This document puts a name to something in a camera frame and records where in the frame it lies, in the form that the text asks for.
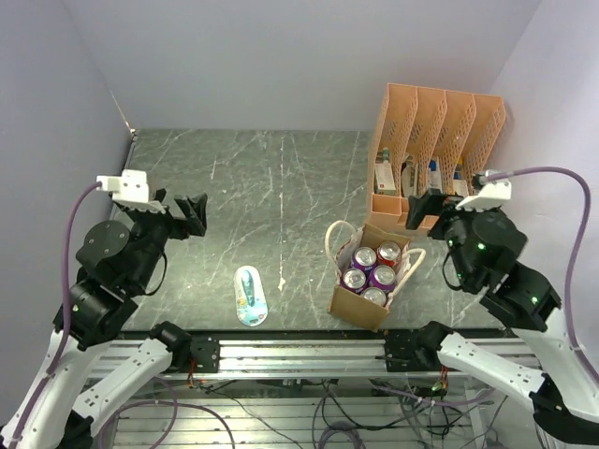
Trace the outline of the aluminium frame rail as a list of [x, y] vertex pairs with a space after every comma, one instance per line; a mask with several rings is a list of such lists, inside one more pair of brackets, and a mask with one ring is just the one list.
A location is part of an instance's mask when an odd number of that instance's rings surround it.
[[[519, 339], [474, 339], [507, 361], [527, 368], [540, 363]], [[140, 349], [141, 340], [119, 340], [102, 355], [89, 375], [101, 380], [124, 365]], [[295, 378], [393, 378], [404, 373], [434, 375], [440, 368], [425, 368], [418, 362], [386, 353], [383, 340], [220, 340], [207, 361], [196, 361], [199, 379], [295, 379]]]

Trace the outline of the canvas bag with rope handles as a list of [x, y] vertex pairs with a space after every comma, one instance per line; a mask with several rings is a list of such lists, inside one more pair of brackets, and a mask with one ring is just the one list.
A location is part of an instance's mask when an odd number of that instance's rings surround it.
[[[330, 243], [331, 236], [342, 226], [349, 229], [350, 238], [335, 253], [332, 251]], [[342, 286], [342, 279], [344, 273], [350, 269], [351, 256], [358, 248], [368, 247], [375, 250], [386, 241], [397, 243], [401, 250], [399, 262], [393, 268], [397, 285], [386, 295], [386, 302], [383, 305], [377, 305]], [[325, 254], [329, 262], [334, 265], [336, 276], [335, 287], [329, 303], [329, 314], [362, 329], [377, 331], [388, 317], [394, 300], [420, 268], [427, 255], [424, 249], [411, 249], [411, 241], [409, 237], [386, 232], [371, 224], [355, 228], [347, 221], [333, 222], [327, 229], [324, 240]]]

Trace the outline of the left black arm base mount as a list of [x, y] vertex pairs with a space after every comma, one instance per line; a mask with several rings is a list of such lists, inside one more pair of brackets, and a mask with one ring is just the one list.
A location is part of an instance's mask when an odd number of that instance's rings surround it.
[[191, 368], [194, 373], [216, 373], [220, 364], [220, 344], [213, 338], [192, 340]]

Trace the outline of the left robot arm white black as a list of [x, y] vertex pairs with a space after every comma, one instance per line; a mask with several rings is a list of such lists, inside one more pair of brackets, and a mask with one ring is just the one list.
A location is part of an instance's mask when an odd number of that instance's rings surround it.
[[141, 386], [191, 361], [191, 335], [163, 322], [128, 361], [98, 385], [83, 387], [137, 309], [135, 297], [150, 295], [147, 286], [157, 264], [168, 261], [167, 242], [207, 231], [207, 195], [176, 196], [180, 217], [163, 205], [165, 195], [160, 189], [140, 205], [121, 205], [131, 225], [108, 220], [85, 235], [76, 253], [77, 280], [62, 279], [63, 302], [52, 321], [49, 348], [21, 406], [1, 428], [2, 447], [89, 448]]

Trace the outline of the blue correction tape package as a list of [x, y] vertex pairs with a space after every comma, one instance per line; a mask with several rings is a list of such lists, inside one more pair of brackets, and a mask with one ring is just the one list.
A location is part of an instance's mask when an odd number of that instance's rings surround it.
[[268, 304], [258, 270], [239, 267], [234, 275], [235, 305], [238, 320], [245, 326], [260, 326], [268, 317]]

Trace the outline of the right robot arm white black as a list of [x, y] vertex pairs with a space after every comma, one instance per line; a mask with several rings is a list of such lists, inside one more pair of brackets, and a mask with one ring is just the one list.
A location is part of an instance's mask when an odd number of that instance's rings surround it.
[[452, 290], [480, 295], [487, 312], [532, 350], [540, 369], [528, 369], [477, 347], [456, 330], [432, 321], [412, 349], [422, 369], [439, 364], [467, 372], [520, 402], [557, 442], [598, 444], [598, 383], [567, 342], [565, 302], [540, 272], [518, 259], [528, 239], [500, 208], [465, 210], [459, 196], [430, 189], [410, 196], [406, 228], [428, 215], [431, 239], [446, 244], [458, 276]]

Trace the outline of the white red box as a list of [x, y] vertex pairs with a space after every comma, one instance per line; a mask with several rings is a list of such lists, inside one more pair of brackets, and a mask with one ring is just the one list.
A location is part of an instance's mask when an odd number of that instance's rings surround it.
[[378, 195], [395, 196], [396, 184], [392, 166], [388, 159], [382, 159], [374, 164], [374, 190]]

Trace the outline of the orange plastic file organizer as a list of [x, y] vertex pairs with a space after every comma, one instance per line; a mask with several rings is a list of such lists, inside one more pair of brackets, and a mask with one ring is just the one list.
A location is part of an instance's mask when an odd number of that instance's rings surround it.
[[[366, 223], [405, 231], [409, 195], [401, 176], [409, 163], [418, 195], [430, 186], [430, 162], [440, 172], [443, 192], [455, 192], [456, 174], [471, 190], [471, 178], [486, 166], [505, 119], [504, 100], [497, 95], [389, 83], [368, 153]], [[377, 191], [375, 163], [383, 150], [396, 182], [393, 195]]]

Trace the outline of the purple Fanta can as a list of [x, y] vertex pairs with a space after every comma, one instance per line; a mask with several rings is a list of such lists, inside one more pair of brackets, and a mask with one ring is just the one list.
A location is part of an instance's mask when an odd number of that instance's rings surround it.
[[370, 272], [368, 284], [388, 293], [396, 287], [397, 275], [392, 267], [380, 265]]
[[357, 248], [351, 257], [351, 267], [360, 269], [364, 273], [370, 273], [377, 265], [377, 254], [369, 247]]

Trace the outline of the white blue tube box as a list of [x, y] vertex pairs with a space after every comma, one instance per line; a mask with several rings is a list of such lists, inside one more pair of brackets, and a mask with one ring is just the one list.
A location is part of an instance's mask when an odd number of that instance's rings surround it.
[[440, 162], [437, 157], [432, 157], [427, 169], [427, 188], [443, 191], [443, 176]]

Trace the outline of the silver top soda can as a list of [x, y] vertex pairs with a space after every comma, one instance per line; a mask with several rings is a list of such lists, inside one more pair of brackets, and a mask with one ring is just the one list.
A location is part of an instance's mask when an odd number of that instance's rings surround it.
[[361, 296], [380, 307], [384, 307], [387, 303], [386, 292], [377, 287], [368, 287], [364, 289]]

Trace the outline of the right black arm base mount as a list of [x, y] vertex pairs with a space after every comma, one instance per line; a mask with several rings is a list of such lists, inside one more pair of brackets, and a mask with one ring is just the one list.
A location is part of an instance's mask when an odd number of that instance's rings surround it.
[[374, 359], [383, 361], [388, 372], [422, 371], [431, 367], [416, 329], [385, 329], [382, 337], [383, 353]]

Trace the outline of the red cola can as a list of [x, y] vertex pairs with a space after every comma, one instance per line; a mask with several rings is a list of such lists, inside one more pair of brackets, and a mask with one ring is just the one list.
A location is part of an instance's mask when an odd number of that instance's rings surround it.
[[398, 266], [401, 261], [402, 248], [394, 241], [383, 241], [376, 248], [377, 263], [379, 265], [385, 265], [393, 269]]

